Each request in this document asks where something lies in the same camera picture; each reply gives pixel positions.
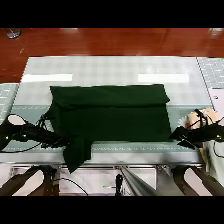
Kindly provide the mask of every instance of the white rectangle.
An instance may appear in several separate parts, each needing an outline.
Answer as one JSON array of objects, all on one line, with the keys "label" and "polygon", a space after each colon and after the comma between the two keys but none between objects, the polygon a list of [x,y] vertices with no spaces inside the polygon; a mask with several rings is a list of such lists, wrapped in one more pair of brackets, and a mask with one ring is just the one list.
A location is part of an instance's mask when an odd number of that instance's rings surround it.
[{"label": "white rectangle", "polygon": [[23,75],[21,82],[71,82],[73,74]]},{"label": "white rectangle", "polygon": [[138,82],[154,84],[188,83],[188,74],[138,74]]}]

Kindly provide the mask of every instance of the metal pole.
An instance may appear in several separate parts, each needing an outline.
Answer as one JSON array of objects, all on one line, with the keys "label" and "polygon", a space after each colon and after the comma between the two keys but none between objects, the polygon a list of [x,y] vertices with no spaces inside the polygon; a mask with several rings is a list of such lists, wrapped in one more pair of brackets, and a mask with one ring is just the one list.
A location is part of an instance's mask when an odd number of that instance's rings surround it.
[{"label": "metal pole", "polygon": [[134,196],[159,196],[154,188],[132,173],[126,167],[121,167],[121,173]]}]

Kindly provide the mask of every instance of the dark green cloth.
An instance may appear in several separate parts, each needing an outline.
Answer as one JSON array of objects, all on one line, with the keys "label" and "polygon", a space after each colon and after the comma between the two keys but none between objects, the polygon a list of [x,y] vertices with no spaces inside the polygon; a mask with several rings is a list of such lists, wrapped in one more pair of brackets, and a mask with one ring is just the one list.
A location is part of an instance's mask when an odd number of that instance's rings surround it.
[{"label": "dark green cloth", "polygon": [[47,112],[70,172],[91,159],[93,141],[166,142],[171,134],[164,86],[51,86]]}]

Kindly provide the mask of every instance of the red brown floor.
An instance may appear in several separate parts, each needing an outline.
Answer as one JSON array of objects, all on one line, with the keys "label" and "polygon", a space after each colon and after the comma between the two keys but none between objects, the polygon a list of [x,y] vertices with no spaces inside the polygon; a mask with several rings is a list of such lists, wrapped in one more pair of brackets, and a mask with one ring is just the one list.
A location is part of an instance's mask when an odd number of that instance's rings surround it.
[{"label": "red brown floor", "polygon": [[19,82],[30,56],[155,55],[224,58],[223,28],[0,28],[0,83]]}]

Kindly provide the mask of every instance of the gray table surface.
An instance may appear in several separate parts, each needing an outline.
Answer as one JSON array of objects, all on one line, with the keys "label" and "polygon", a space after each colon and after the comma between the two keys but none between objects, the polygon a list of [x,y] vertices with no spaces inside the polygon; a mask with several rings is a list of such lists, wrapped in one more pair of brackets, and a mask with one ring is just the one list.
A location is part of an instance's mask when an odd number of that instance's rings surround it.
[{"label": "gray table surface", "polygon": [[[170,98],[167,111],[171,129],[180,125],[195,108],[212,107],[197,58],[153,56],[65,56],[30,57],[23,76],[72,74],[70,82],[21,82],[11,113],[35,123],[51,104],[50,85],[146,85],[139,83],[138,74],[187,74],[189,82],[165,83]],[[23,150],[35,143],[10,142],[7,151]],[[26,153],[2,153],[0,162],[64,163],[62,150],[35,148]],[[198,151],[176,143],[96,142],[92,159],[86,164],[167,164],[200,163]]]}]

